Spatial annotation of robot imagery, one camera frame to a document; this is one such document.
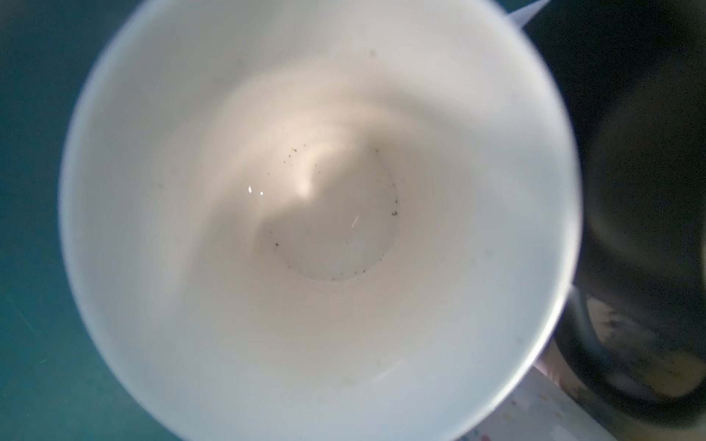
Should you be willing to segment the lilac ceramic mug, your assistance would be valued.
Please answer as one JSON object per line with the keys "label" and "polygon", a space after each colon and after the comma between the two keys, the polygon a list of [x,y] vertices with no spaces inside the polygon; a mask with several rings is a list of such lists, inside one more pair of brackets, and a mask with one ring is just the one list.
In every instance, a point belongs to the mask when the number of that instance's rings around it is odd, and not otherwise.
{"label": "lilac ceramic mug", "polygon": [[147,1],[64,147],[97,350],[186,440],[454,440],[549,339],[582,202],[493,1]]}

